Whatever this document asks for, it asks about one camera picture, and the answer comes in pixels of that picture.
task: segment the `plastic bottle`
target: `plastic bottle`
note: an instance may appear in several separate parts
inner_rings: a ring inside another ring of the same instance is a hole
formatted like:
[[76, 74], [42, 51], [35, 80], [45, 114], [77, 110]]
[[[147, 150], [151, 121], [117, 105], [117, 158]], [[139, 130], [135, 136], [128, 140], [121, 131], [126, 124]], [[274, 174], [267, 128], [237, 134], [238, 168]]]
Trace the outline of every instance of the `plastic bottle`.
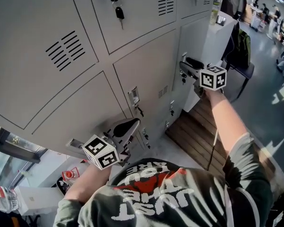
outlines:
[[213, 9], [212, 14], [210, 15], [209, 23], [214, 25], [217, 21], [218, 13], [220, 11], [221, 5], [223, 0], [213, 0]]
[[19, 208], [15, 191], [0, 187], [0, 211], [10, 213]]
[[75, 182], [75, 180], [85, 172], [88, 166], [89, 165], [86, 163], [79, 163], [79, 164], [72, 165], [69, 168], [69, 170], [62, 172], [63, 180], [67, 184], [72, 185]]

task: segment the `green backpack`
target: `green backpack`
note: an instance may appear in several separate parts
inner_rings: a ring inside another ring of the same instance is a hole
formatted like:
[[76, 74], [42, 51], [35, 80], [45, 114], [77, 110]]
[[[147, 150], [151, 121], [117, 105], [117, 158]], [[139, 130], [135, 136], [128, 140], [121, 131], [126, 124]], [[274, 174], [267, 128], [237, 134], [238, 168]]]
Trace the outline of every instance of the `green backpack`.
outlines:
[[250, 37], [237, 26], [232, 31], [234, 50], [227, 55], [227, 60], [232, 61], [232, 65], [241, 68], [248, 68], [250, 63]]

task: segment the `chair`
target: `chair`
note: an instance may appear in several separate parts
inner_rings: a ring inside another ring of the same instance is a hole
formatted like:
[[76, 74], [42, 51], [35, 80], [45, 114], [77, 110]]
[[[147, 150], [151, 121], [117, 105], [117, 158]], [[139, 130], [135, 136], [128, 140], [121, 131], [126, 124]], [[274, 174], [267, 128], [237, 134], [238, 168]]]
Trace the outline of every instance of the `chair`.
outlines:
[[252, 77], [252, 74], [254, 73], [254, 69], [255, 69], [255, 66], [253, 63], [249, 63], [249, 66], [247, 68], [242, 68], [242, 67], [239, 67], [239, 66], [236, 66], [236, 62], [235, 61], [230, 61], [228, 60], [227, 56], [234, 50], [235, 48], [235, 45], [234, 45], [234, 42], [233, 42], [233, 39], [232, 39], [232, 36], [230, 37], [229, 41], [228, 41], [228, 44], [226, 46], [226, 49], [225, 49], [225, 52], [224, 52], [224, 55], [222, 57], [222, 60], [224, 58], [225, 62], [226, 62], [226, 67], [225, 69], [228, 71], [230, 68], [236, 70], [238, 73], [240, 73], [242, 76], [245, 77], [245, 80], [243, 82], [243, 85], [242, 85], [242, 88], [237, 96], [236, 99], [238, 99], [240, 97], [240, 95], [242, 94], [244, 88], [246, 87], [249, 79], [251, 79]]

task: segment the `forearm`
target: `forearm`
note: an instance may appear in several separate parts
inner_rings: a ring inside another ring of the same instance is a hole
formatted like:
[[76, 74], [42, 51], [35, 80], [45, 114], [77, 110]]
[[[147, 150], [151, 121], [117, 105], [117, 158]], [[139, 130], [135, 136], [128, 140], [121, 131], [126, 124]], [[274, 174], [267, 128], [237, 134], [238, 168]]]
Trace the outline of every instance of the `forearm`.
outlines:
[[213, 117], [225, 151], [230, 152], [247, 129], [226, 97], [219, 91], [208, 91]]
[[65, 199], [86, 203], [96, 190], [108, 181], [111, 167], [100, 170], [91, 164], [65, 194]]

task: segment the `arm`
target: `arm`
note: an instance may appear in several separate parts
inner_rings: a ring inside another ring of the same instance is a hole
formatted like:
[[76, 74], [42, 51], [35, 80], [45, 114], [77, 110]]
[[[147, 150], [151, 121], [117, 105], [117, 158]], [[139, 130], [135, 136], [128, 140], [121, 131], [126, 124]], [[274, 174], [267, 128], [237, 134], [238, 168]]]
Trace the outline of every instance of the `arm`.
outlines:
[[251, 195], [263, 227], [272, 205], [272, 193], [253, 140], [225, 96], [218, 91], [206, 93], [222, 144], [229, 154], [223, 167], [225, 180], [229, 187], [243, 188]]
[[82, 207], [100, 187], [108, 181], [111, 167], [104, 170], [91, 164], [67, 191], [54, 221], [54, 227], [77, 227]]
[[94, 164], [91, 164], [67, 191], [64, 199], [86, 203], [96, 190], [106, 184], [111, 169], [111, 167], [108, 167], [100, 170]]
[[222, 144], [225, 151], [229, 153], [237, 140], [248, 131], [236, 111], [222, 93], [208, 90], [206, 94], [212, 105], [213, 117]]

